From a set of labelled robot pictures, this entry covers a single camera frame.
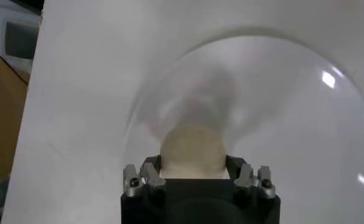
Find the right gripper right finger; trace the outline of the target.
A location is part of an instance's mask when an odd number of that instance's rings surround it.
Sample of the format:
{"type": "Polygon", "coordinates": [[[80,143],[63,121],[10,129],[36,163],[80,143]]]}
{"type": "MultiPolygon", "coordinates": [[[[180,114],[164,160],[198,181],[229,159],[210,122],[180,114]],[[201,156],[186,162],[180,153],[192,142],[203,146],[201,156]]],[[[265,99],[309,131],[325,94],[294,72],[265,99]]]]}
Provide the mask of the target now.
{"type": "Polygon", "coordinates": [[[269,166],[261,166],[254,174],[254,169],[243,158],[226,156],[226,169],[236,188],[247,196],[272,199],[276,197],[276,187],[271,180],[269,166]]]}

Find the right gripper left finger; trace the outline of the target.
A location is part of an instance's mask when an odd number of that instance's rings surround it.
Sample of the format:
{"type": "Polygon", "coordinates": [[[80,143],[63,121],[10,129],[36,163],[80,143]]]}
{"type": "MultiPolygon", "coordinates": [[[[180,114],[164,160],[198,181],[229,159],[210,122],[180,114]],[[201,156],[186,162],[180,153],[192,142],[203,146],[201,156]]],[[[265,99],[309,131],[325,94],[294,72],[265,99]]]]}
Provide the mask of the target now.
{"type": "Polygon", "coordinates": [[[151,194],[156,191],[164,192],[166,180],[160,175],[161,157],[159,155],[147,157],[139,172],[134,164],[128,164],[123,169],[124,194],[127,197],[140,197],[147,186],[151,194]]]}

